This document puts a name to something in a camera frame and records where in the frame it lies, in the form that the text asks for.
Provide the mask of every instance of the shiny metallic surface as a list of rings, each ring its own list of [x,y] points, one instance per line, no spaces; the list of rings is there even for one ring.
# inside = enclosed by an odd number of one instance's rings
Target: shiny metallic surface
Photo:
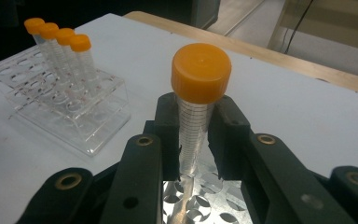
[[[192,176],[164,182],[163,200],[165,224],[252,223],[241,182],[219,180],[212,162],[200,160]]]

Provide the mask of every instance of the clear plastic tube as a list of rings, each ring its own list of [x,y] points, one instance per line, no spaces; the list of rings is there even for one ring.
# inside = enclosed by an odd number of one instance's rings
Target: clear plastic tube
[[[75,31],[70,28],[61,28],[56,34],[57,43],[60,45],[61,50],[59,50],[60,55],[58,58],[62,63],[62,73],[66,74],[67,78],[70,81],[70,92],[71,94],[79,100],[84,101],[84,87],[80,80],[80,63],[75,56],[75,53],[71,50],[70,47],[70,38],[75,35]]]
[[[98,93],[100,79],[97,76],[97,71],[95,70],[94,61],[91,56],[91,52],[78,52],[76,57],[80,62],[80,78],[83,80],[83,83],[91,97],[94,97]]]
[[[179,142],[182,146],[179,156],[180,173],[192,174],[196,169],[200,150],[208,131],[214,103],[192,104],[177,97],[179,105]]]
[[[78,67],[80,69],[76,75],[82,81],[90,96],[94,97],[98,94],[101,87],[90,51],[91,43],[89,37],[86,35],[75,35],[70,39],[70,46],[75,52],[79,63]]]
[[[82,91],[84,90],[84,86],[80,78],[80,62],[76,58],[75,53],[71,50],[70,46],[62,46],[62,51],[68,60],[68,65],[70,69],[69,79],[72,83],[71,89],[75,92],[79,92],[79,94],[81,95]]]
[[[40,18],[31,18],[24,22],[24,26],[27,29],[28,34],[32,35],[34,42],[39,47],[40,53],[45,58],[47,63],[47,69],[52,69],[52,60],[48,54],[48,48],[46,46],[46,40],[40,35],[39,28],[40,26],[46,24],[44,20]]]
[[[55,34],[59,31],[57,24],[53,22],[46,22],[39,26],[39,32],[45,42],[41,45],[42,53],[51,69],[56,76],[57,81],[54,85],[55,94],[52,98],[55,104],[61,104],[68,99],[65,93],[69,87],[69,82],[66,74],[62,73],[61,68],[63,64],[59,61],[59,54],[62,53],[61,46],[58,45]]]
[[[56,39],[49,39],[48,48],[51,50],[54,69],[57,72],[57,75],[60,79],[61,84],[68,84],[70,68],[65,57],[65,54],[62,51],[61,46],[57,43]]]
[[[208,131],[214,103],[225,93],[231,62],[221,49],[190,44],[172,60],[172,88],[179,107],[180,173],[191,175]]]

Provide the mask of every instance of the clear acrylic rack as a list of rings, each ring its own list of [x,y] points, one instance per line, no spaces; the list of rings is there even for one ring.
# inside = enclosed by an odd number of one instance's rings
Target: clear acrylic rack
[[[130,119],[124,80],[97,69],[98,94],[74,94],[50,72],[37,46],[0,62],[0,91],[18,114],[93,156]]]

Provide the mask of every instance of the orange tube cap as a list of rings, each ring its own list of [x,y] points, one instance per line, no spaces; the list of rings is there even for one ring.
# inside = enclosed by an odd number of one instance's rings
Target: orange tube cap
[[[69,39],[75,35],[75,31],[71,28],[61,28],[57,33],[55,33],[55,37],[57,42],[62,46],[69,45]]]
[[[58,25],[54,22],[46,22],[39,26],[39,33],[44,39],[54,39],[58,30]]]
[[[74,52],[83,52],[91,48],[91,42],[87,35],[74,35],[69,39],[69,43]]]
[[[230,59],[213,45],[186,45],[173,56],[173,91],[193,104],[206,105],[219,100],[226,92],[230,74]]]
[[[39,35],[39,26],[45,24],[40,18],[31,18],[24,22],[25,29],[30,35]]]

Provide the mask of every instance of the white table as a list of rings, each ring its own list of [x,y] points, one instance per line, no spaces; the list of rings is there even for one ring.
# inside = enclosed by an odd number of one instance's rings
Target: white table
[[[120,160],[127,140],[154,119],[157,99],[172,91],[171,60],[194,39],[106,15],[76,29],[89,35],[97,66],[123,77],[131,120],[90,158],[12,116],[0,92],[0,223],[13,223],[54,173],[83,167],[95,175]],[[358,93],[226,49],[233,69],[227,95],[255,133],[280,137],[312,171],[329,176],[339,165],[358,166]],[[212,160],[204,145],[203,157]]]

